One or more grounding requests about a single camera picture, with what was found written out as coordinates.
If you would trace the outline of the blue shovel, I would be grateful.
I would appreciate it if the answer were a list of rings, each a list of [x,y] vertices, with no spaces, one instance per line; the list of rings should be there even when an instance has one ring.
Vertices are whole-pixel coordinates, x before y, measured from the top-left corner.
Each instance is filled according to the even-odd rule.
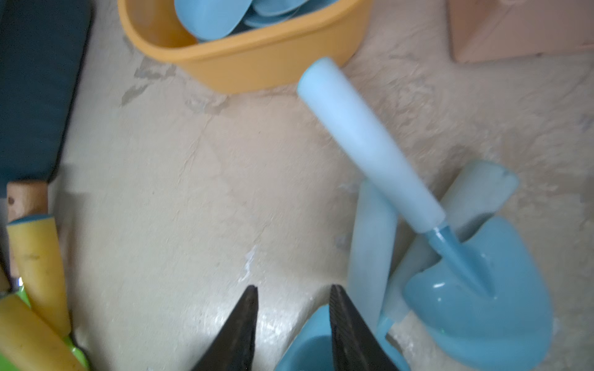
[[[533,257],[498,212],[462,241],[386,128],[329,58],[298,93],[363,174],[440,260],[405,284],[405,303],[436,344],[479,370],[531,370],[547,355],[553,311]]]
[[[191,35],[213,41],[230,35],[252,5],[252,0],[175,0],[178,20]]]
[[[256,0],[252,2],[242,22],[253,29],[274,26],[318,12],[335,2],[336,0]]]
[[[360,184],[346,293],[380,346],[389,366],[409,370],[405,358],[390,345],[380,321],[390,273],[398,214],[370,181]],[[318,308],[307,320],[276,366],[277,370],[333,370],[329,306]]]
[[[486,160],[467,163],[441,199],[456,236],[462,241],[469,239],[482,223],[503,208],[519,184],[518,176],[500,164]],[[391,326],[406,317],[409,307],[403,298],[405,284],[439,260],[425,238],[414,239],[388,280],[380,324]]]

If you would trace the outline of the dark teal storage box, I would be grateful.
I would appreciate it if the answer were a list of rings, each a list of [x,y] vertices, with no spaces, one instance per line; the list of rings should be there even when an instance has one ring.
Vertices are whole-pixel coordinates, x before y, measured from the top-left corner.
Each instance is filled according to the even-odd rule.
[[[1,3],[1,187],[57,173],[84,59],[90,1]]]

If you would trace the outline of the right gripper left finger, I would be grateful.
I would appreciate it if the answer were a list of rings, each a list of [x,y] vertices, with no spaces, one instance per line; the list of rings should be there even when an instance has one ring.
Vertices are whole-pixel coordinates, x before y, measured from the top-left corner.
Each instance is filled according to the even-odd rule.
[[[255,357],[258,288],[249,285],[192,370],[251,370]]]

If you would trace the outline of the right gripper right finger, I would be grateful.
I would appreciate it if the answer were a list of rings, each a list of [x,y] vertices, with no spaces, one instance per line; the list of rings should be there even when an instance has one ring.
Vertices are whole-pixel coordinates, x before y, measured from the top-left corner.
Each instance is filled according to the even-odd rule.
[[[329,320],[335,370],[398,370],[339,284],[330,289]]]

